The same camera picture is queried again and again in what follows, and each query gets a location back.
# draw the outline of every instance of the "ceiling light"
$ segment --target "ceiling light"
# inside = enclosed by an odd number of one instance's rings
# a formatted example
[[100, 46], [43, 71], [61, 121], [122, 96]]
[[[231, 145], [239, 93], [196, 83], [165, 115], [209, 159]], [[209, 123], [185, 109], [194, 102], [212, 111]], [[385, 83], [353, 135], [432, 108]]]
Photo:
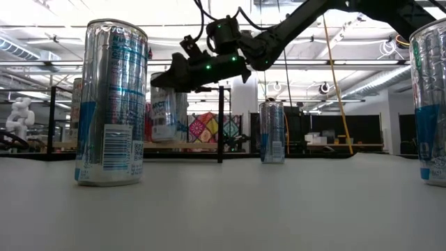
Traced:
[[280, 91], [280, 90], [282, 90], [282, 86], [278, 82], [276, 82], [276, 84], [274, 85], [274, 90]]
[[312, 113], [312, 114], [321, 114], [321, 111], [311, 110], [311, 111], [304, 111], [304, 113]]
[[44, 43], [53, 43], [53, 40], [47, 39], [47, 40], [34, 40], [34, 41], [28, 41], [26, 42], [28, 45], [40, 45]]
[[53, 66], [83, 66], [83, 61], [51, 61]]
[[[274, 62], [275, 65], [285, 64], [285, 60], [276, 60]], [[328, 64], [327, 60], [287, 60], [286, 64], [289, 66], [292, 65], [326, 65]]]
[[0, 66], [44, 66], [42, 61], [19, 61], [19, 62], [0, 62]]
[[388, 64], [397, 64], [399, 63], [398, 60], [336, 60], [334, 61], [334, 64], [342, 65], [362, 65], [362, 64], [368, 64], [368, 65], [388, 65]]
[[57, 105], [58, 107], [62, 107], [62, 108], [64, 108], [64, 109], [71, 109], [71, 107], [69, 107], [69, 106], [67, 106], [67, 105], [64, 105], [64, 104], [58, 104], [58, 103], [56, 103], [56, 105]]
[[20, 93], [22, 95], [26, 95], [33, 98], [42, 98], [42, 99], [49, 99], [49, 96], [44, 93], [35, 92], [35, 91], [18, 91], [17, 93]]
[[149, 60], [147, 61], [147, 65], [149, 66], [164, 66], [170, 65], [172, 60]]

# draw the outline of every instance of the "yellow cable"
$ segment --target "yellow cable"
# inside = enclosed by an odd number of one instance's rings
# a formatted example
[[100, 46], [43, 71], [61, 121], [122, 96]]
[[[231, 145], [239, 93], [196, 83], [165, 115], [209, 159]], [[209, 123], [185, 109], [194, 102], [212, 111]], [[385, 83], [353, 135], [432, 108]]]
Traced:
[[288, 154], [290, 154], [290, 132], [288, 131], [288, 119], [286, 119], [286, 115], [284, 114], [285, 117], [285, 125], [286, 125], [286, 145], [288, 146], [286, 152]]
[[336, 82], [335, 67], [333, 66], [332, 50], [330, 48], [330, 39], [328, 38], [327, 24], [325, 23], [325, 15], [322, 15], [322, 17], [323, 17], [323, 27], [325, 29], [325, 39], [327, 39], [328, 56], [330, 57], [330, 66], [332, 68], [333, 82], [334, 82], [334, 87], [336, 88], [336, 96], [337, 96], [339, 108], [341, 109], [342, 121], [344, 122], [344, 130], [346, 131], [346, 135], [347, 135], [348, 149], [350, 150], [350, 154], [353, 154], [353, 149], [351, 147], [351, 141], [350, 141], [350, 134], [348, 133], [348, 128], [347, 128], [346, 115], [344, 113], [344, 107], [342, 106], [342, 102], [341, 102], [341, 94], [339, 94], [339, 88], [338, 88], [337, 82]]

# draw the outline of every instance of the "yellow rope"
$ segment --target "yellow rope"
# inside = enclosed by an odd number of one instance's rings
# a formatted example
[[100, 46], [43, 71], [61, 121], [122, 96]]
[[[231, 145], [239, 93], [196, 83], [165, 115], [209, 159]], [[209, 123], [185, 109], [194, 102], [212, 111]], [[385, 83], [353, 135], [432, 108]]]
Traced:
[[347, 128], [346, 115], [344, 113], [344, 107], [342, 106], [342, 102], [341, 102], [341, 94], [339, 94], [339, 88], [338, 88], [337, 82], [336, 82], [335, 67], [333, 66], [332, 50], [330, 48], [330, 39], [328, 38], [327, 24], [325, 23], [325, 15], [322, 15], [322, 17], [323, 17], [323, 27], [325, 29], [325, 39], [327, 39], [328, 56], [330, 57], [330, 66], [332, 68], [333, 82], [334, 82], [334, 87], [336, 88], [336, 96], [337, 96], [339, 108], [341, 109], [342, 121], [344, 122], [344, 130], [346, 131], [346, 136], [347, 136], [347, 141], [348, 141], [348, 149], [350, 150], [350, 154], [353, 154], [353, 149], [351, 147], [351, 141], [350, 141], [350, 134], [348, 133], [348, 128]]

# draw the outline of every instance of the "tabletop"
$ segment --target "tabletop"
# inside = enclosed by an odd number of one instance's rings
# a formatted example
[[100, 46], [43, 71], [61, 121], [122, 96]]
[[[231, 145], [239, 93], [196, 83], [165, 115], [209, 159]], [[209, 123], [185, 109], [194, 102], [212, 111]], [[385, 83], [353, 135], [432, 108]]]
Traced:
[[80, 187], [74, 162], [2, 158], [0, 250], [446, 250], [446, 188], [417, 160], [148, 160]]

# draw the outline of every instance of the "can lid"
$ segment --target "can lid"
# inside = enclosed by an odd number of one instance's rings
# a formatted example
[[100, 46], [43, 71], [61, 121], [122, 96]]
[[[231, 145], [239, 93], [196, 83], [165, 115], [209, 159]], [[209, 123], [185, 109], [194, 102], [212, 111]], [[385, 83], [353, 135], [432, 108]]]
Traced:
[[129, 22], [126, 22], [126, 21], [117, 20], [117, 19], [113, 19], [113, 18], [101, 18], [101, 19], [97, 19], [97, 20], [91, 20], [87, 24], [87, 27], [90, 26], [91, 24], [95, 24], [95, 23], [98, 23], [98, 22], [115, 22], [115, 23], [119, 23], [119, 24], [125, 24], [125, 25], [131, 26], [131, 27], [137, 29], [138, 31], [143, 33], [146, 38], [148, 38], [147, 33], [143, 29], [139, 28], [138, 26], [136, 26], [134, 24], [131, 24]]
[[419, 33], [419, 32], [421, 32], [421, 31], [423, 31], [423, 30], [429, 28], [430, 26], [434, 26], [434, 25], [436, 25], [436, 24], [440, 24], [441, 22], [446, 22], [446, 18], [442, 18], [442, 19], [440, 19], [440, 20], [436, 20], [436, 21], [433, 21], [433, 22], [431, 22], [431, 23], [428, 23], [428, 24], [424, 25], [423, 27], [419, 28], [418, 30], [414, 31], [414, 32], [412, 33], [412, 35], [410, 35], [410, 37], [409, 37], [409, 41], [412, 40], [412, 38], [413, 38], [414, 36], [416, 36], [417, 33]]

